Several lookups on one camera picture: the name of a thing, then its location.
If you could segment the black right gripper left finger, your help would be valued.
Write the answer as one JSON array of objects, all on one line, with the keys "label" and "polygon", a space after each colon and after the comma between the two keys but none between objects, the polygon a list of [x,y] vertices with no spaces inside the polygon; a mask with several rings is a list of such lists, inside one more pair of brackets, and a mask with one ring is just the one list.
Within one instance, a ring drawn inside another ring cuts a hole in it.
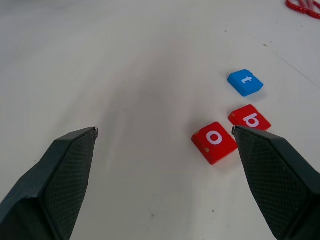
[{"label": "black right gripper left finger", "polygon": [[53,141],[0,203],[0,240],[70,240],[98,136],[88,127]]}]

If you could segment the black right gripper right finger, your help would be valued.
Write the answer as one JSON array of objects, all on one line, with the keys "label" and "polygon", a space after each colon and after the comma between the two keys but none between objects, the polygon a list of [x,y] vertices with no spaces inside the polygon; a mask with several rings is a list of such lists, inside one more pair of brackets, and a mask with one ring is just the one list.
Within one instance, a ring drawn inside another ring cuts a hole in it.
[{"label": "black right gripper right finger", "polygon": [[284,138],[232,128],[250,191],[276,240],[320,240],[320,173]]}]

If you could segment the red letter o tile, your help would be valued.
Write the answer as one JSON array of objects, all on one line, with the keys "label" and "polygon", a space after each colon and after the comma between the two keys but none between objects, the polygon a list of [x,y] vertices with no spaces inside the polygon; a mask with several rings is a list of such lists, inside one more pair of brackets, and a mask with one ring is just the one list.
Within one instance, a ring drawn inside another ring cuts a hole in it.
[{"label": "red letter o tile", "polygon": [[195,132],[191,140],[211,165],[216,164],[238,148],[236,141],[217,121]]}]

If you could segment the red letter b tile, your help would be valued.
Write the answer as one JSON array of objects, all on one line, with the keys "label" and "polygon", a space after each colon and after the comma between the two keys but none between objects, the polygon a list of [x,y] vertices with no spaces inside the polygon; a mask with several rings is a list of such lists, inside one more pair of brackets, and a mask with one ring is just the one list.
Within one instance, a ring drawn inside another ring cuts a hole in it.
[{"label": "red letter b tile", "polygon": [[271,123],[251,104],[236,109],[228,116],[235,126],[244,126],[262,131],[271,128]]}]

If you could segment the blue letter t tile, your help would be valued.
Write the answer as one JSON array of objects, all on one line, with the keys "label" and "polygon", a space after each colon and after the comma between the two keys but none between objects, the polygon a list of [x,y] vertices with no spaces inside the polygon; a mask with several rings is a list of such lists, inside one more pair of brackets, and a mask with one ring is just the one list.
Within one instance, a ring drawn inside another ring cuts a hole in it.
[{"label": "blue letter t tile", "polygon": [[264,84],[247,69],[231,73],[227,81],[243,97],[259,92]]}]

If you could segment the red handled scissors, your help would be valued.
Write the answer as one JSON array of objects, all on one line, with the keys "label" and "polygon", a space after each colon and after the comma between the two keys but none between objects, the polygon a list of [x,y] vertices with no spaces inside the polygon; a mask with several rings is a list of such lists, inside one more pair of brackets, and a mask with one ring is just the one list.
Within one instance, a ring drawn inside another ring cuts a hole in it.
[{"label": "red handled scissors", "polygon": [[320,2],[316,0],[285,0],[285,5],[293,11],[320,20]]}]

